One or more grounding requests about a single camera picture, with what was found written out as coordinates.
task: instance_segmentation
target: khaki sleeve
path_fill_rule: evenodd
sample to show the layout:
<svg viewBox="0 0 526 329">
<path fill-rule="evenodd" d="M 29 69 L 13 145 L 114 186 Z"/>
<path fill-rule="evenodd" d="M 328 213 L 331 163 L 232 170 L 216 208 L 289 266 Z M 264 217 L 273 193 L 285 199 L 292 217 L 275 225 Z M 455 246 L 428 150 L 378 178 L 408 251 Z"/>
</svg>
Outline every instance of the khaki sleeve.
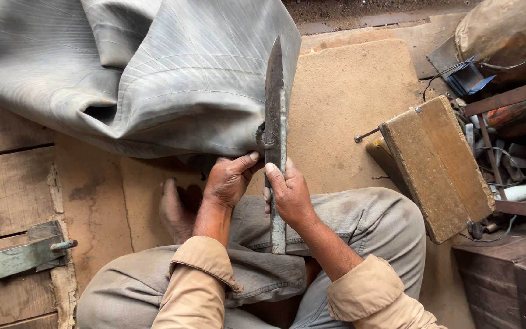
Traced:
<svg viewBox="0 0 526 329">
<path fill-rule="evenodd" d="M 350 321 L 355 328 L 445 328 L 403 289 L 389 263 L 369 255 L 328 287 L 328 310 L 332 318 Z"/>
<path fill-rule="evenodd" d="M 170 275 L 152 329 L 220 329 L 225 290 L 243 291 L 226 249 L 206 236 L 193 236 L 180 246 L 170 262 Z"/>
</svg>

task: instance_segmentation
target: wire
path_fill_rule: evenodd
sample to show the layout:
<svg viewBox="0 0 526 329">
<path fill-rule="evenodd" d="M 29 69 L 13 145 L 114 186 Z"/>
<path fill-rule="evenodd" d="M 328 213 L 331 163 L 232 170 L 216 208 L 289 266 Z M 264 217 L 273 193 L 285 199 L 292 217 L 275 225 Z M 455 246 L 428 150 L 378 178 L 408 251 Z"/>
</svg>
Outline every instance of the wire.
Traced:
<svg viewBox="0 0 526 329">
<path fill-rule="evenodd" d="M 447 71 L 453 70 L 453 69 L 455 69 L 456 67 L 458 67 L 458 66 L 460 66 L 460 65 L 464 65 L 464 64 L 473 64 L 473 63 L 480 63 L 480 61 L 477 61 L 477 60 L 467 60 L 467 61 L 464 61 L 464 62 L 462 62 L 462 63 L 458 63 L 458 64 L 456 64 L 456 65 L 452 65 L 452 66 L 450 66 L 449 68 L 443 70 L 442 72 L 440 72 L 440 73 L 434 75 L 434 77 L 431 78 L 430 81 L 427 83 L 427 87 L 426 87 L 426 89 L 424 89 L 424 91 L 423 91 L 423 101 L 424 101 L 424 102 L 426 101 L 426 91 L 427 91 L 427 89 L 430 87 L 431 82 L 434 81 L 434 79 L 437 79 L 437 78 L 441 77 L 443 73 L 446 73 Z"/>
<path fill-rule="evenodd" d="M 460 65 L 463 65 L 463 64 L 480 64 L 483 67 L 488 67 L 488 68 L 494 69 L 494 70 L 509 70 L 509 69 L 514 69 L 515 67 L 521 66 L 523 64 L 526 64 L 526 61 L 524 61 L 524 62 L 522 62 L 520 64 L 517 64 L 517 65 L 504 67 L 504 66 L 492 65 L 492 64 L 488 64 L 488 63 L 482 63 L 479 60 L 466 60 L 466 61 L 463 61 L 462 63 L 458 63 L 456 65 L 450 66 L 449 68 L 443 70 L 442 72 L 434 75 L 434 77 L 430 79 L 430 81 L 427 83 L 426 89 L 423 90 L 423 101 L 424 102 L 426 101 L 426 91 L 430 87 L 431 82 L 434 81 L 434 79 L 437 79 L 437 78 L 441 77 L 443 73 L 446 73 L 447 71 L 453 70 L 456 67 L 458 67 Z"/>
<path fill-rule="evenodd" d="M 521 171 L 521 168 L 519 168 L 517 166 L 517 162 L 515 162 L 515 160 L 513 159 L 513 157 L 508 154 L 507 151 L 501 149 L 500 147 L 496 147 L 496 146 L 484 146 L 484 147 L 477 147 L 476 148 L 477 150 L 487 150 L 487 149 L 493 149 L 493 150 L 500 150 L 502 153 L 504 153 L 506 156 L 508 156 L 508 158 L 510 159 L 511 161 L 511 164 L 513 165 L 513 167 L 515 167 L 519 172 Z M 521 182 L 523 181 L 523 179 L 521 178 L 521 180 L 517 181 L 517 182 L 514 182 L 514 183 L 510 183 L 510 184 L 497 184 L 497 183 L 489 183 L 489 182 L 486 182 L 486 184 L 488 185 L 494 185 L 494 186 L 515 186 L 515 185 L 518 185 L 520 184 Z"/>
<path fill-rule="evenodd" d="M 471 241 L 474 241 L 474 242 L 485 242 L 485 243 L 490 243 L 490 242 L 494 242 L 494 241 L 498 241 L 500 239 L 502 239 L 503 237 L 507 236 L 510 231 L 511 231 L 511 228 L 513 227 L 513 222 L 515 221 L 515 218 L 517 217 L 517 215 L 513 216 L 509 221 L 508 221 L 508 228 L 507 228 L 507 231 L 499 236 L 498 238 L 494 239 L 494 240 L 478 240 L 478 239 L 474 239 L 474 238 L 471 238 L 470 236 L 467 236 L 467 235 L 464 235 L 462 233 L 460 233 L 461 236 L 465 237 L 466 239 L 469 239 Z"/>
<path fill-rule="evenodd" d="M 498 65 L 492 65 L 492 64 L 488 64 L 488 63 L 482 63 L 480 65 L 482 65 L 484 67 L 490 67 L 491 69 L 495 69 L 495 70 L 508 70 L 508 69 L 514 69 L 515 67 L 521 66 L 522 64 L 526 64 L 526 61 L 522 62 L 521 64 L 517 64 L 517 65 L 513 65 L 513 66 L 507 66 L 507 67 L 498 66 Z"/>
</svg>

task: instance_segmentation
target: bare foot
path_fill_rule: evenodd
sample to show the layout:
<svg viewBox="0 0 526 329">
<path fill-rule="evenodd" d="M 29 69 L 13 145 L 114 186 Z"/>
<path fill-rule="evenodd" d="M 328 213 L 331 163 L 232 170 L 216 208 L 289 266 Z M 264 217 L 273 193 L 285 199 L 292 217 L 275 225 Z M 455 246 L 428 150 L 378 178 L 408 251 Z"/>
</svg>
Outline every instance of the bare foot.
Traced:
<svg viewBox="0 0 526 329">
<path fill-rule="evenodd" d="M 196 214 L 189 211 L 180 201 L 175 178 L 161 183 L 164 196 L 160 200 L 160 219 L 174 239 L 180 245 L 192 236 Z"/>
</svg>

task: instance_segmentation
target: dusty floor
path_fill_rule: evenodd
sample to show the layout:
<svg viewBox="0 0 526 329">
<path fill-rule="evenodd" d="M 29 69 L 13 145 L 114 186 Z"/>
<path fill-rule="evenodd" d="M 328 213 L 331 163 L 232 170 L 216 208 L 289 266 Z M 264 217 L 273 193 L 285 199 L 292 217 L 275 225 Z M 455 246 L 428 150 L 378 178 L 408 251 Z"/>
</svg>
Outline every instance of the dusty floor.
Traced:
<svg viewBox="0 0 526 329">
<path fill-rule="evenodd" d="M 354 135 L 421 103 L 424 83 L 419 79 L 431 76 L 433 69 L 422 57 L 453 34 L 462 15 L 437 16 L 402 29 L 366 27 L 303 37 L 288 154 L 306 175 L 312 193 L 369 186 L 395 189 L 365 151 L 370 138 L 355 143 Z M 439 93 L 445 93 L 441 81 L 426 95 Z M 160 182 L 176 176 L 189 190 L 205 183 L 199 171 L 175 158 L 127 158 L 63 134 L 57 134 L 55 144 L 66 221 L 71 238 L 79 241 L 73 256 L 80 292 L 112 259 L 172 243 L 157 214 Z M 247 193 L 257 195 L 261 186 L 258 173 Z M 420 301 L 438 323 L 474 328 L 450 254 L 453 243 L 428 242 Z"/>
</svg>

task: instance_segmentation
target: dirt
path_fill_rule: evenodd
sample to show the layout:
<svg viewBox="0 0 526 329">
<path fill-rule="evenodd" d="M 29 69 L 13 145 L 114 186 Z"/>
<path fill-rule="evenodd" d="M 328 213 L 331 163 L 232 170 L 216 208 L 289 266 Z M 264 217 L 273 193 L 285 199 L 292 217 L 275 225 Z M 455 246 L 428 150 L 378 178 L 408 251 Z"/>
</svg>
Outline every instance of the dirt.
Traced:
<svg viewBox="0 0 526 329">
<path fill-rule="evenodd" d="M 422 9 L 474 8 L 479 2 L 480 0 L 283 0 L 296 25 L 338 21 L 338 29 L 357 27 L 351 19 L 363 16 L 412 13 Z"/>
</svg>

